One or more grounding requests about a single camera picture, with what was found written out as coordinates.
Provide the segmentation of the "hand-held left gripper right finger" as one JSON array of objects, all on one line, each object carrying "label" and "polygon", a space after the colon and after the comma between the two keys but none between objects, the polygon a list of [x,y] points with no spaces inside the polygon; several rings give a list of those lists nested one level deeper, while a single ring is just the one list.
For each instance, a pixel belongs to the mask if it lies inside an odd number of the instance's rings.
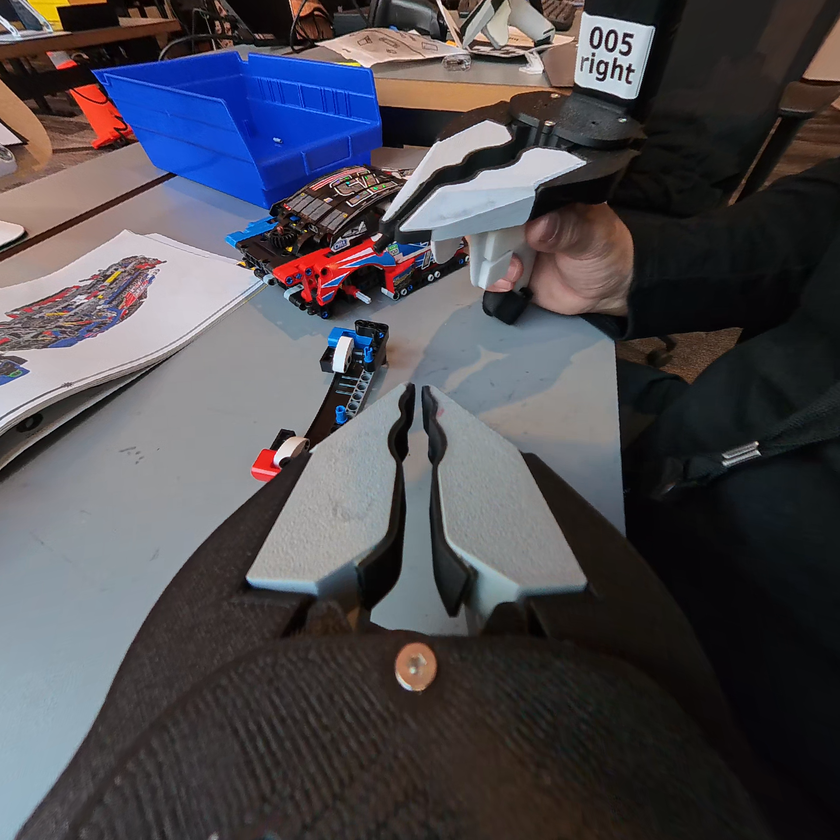
[{"label": "hand-held left gripper right finger", "polygon": [[587,578],[522,453],[437,388],[422,390],[434,578],[451,616],[583,592]]}]

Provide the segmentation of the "person's black clothing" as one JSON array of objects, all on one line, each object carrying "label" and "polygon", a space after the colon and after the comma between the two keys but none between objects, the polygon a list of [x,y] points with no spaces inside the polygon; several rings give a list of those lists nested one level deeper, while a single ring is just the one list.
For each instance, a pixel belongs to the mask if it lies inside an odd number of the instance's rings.
[{"label": "person's black clothing", "polygon": [[679,484],[676,466],[768,444],[838,385],[838,305],[802,305],[695,383],[659,376],[632,445],[627,534],[686,613],[752,749],[838,838],[838,436]]}]

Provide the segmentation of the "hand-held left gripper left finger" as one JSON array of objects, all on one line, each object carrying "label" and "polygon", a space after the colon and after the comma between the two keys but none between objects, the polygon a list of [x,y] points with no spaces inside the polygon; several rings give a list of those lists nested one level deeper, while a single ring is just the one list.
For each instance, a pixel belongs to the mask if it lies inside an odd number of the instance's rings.
[{"label": "hand-held left gripper left finger", "polygon": [[403,461],[415,386],[402,384],[319,443],[247,572],[258,589],[375,605],[403,560]]}]

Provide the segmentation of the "orange cone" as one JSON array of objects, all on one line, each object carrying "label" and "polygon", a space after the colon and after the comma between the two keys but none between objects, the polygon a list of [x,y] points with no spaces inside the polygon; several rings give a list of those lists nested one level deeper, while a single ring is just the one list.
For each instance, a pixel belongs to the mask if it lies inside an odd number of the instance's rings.
[{"label": "orange cone", "polygon": [[120,148],[136,141],[131,127],[98,82],[71,88],[69,94],[96,134],[91,141],[93,149]]}]

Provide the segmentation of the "white paper sheet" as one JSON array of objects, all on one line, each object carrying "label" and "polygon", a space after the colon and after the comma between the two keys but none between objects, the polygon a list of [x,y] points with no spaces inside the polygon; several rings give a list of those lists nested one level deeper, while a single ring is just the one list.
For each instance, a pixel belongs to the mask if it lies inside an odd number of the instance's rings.
[{"label": "white paper sheet", "polygon": [[366,28],[322,42],[320,46],[366,68],[390,61],[435,60],[468,54],[465,49],[444,41],[389,28]]}]

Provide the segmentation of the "blue storage bin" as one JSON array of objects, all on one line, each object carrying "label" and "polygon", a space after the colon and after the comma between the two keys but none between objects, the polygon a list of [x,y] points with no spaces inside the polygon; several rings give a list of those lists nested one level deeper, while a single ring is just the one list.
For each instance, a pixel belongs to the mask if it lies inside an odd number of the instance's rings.
[{"label": "blue storage bin", "polygon": [[93,73],[154,166],[260,207],[382,146],[365,68],[217,51]]}]

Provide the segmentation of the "open instruction booklet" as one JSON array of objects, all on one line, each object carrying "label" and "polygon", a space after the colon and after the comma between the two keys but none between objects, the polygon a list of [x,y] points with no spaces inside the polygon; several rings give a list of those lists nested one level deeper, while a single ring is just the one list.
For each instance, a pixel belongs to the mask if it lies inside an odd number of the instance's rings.
[{"label": "open instruction booklet", "polygon": [[236,259],[125,230],[64,268],[2,288],[1,467],[262,287]]}]

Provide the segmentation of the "red black toy race car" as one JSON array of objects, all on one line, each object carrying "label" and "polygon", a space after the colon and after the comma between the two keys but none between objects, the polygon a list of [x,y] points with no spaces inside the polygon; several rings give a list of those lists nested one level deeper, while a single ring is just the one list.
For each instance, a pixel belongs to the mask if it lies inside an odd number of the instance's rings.
[{"label": "red black toy race car", "polygon": [[379,223],[411,169],[344,167],[303,186],[226,241],[245,265],[311,316],[328,319],[341,298],[399,300],[469,263],[461,240],[448,261],[428,242],[377,250]]}]

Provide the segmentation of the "grey desk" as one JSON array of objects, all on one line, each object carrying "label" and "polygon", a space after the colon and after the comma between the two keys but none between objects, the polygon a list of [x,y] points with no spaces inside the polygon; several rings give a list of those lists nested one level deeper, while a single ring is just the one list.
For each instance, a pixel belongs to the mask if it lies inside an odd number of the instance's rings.
[{"label": "grey desk", "polygon": [[[537,308],[500,324],[464,270],[370,311],[392,331],[372,400],[435,385],[623,529],[612,341]],[[172,576],[259,488],[259,450],[309,426],[331,325],[266,288],[3,472],[2,838],[67,765]]]}]

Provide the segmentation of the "person's right hand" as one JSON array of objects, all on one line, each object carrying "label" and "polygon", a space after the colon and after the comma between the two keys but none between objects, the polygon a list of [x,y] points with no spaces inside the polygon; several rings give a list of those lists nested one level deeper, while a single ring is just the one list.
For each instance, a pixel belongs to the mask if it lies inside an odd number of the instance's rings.
[{"label": "person's right hand", "polygon": [[627,315],[634,241],[607,204],[564,206],[528,222],[525,234],[536,253],[533,303],[564,316]]}]

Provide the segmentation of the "small toy brick assembly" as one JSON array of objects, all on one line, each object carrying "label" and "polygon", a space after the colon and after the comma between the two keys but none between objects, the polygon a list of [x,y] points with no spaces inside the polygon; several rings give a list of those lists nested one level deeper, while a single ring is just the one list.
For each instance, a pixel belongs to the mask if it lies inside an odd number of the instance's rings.
[{"label": "small toy brick assembly", "polygon": [[251,467],[259,481],[276,477],[288,461],[308,452],[363,409],[375,374],[386,362],[389,327],[357,320],[353,329],[333,328],[320,365],[332,375],[327,394],[303,435],[282,428],[273,443],[260,451]]}]

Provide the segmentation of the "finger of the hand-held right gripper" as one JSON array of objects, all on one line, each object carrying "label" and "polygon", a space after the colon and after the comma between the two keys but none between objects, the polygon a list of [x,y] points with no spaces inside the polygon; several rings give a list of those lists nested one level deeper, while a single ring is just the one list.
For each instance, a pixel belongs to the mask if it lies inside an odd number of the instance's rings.
[{"label": "finger of the hand-held right gripper", "polygon": [[512,162],[509,127],[485,120],[436,142],[425,154],[380,222],[382,239],[399,239],[407,219],[440,186],[467,182],[479,172]]},{"label": "finger of the hand-held right gripper", "polygon": [[436,243],[519,226],[529,218],[538,186],[584,164],[567,151],[525,150],[510,165],[436,187],[397,227],[408,243]]}]

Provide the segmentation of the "wooden workbench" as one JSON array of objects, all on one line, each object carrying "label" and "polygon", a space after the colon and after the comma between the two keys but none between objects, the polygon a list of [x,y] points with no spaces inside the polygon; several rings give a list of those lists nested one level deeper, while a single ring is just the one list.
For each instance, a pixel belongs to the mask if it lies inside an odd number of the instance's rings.
[{"label": "wooden workbench", "polygon": [[393,62],[373,68],[384,122],[446,121],[453,114],[488,106],[526,92],[568,93],[573,83],[576,38],[553,46],[543,58],[545,71],[524,71],[521,59],[475,57],[467,70],[448,70],[440,59]]}]

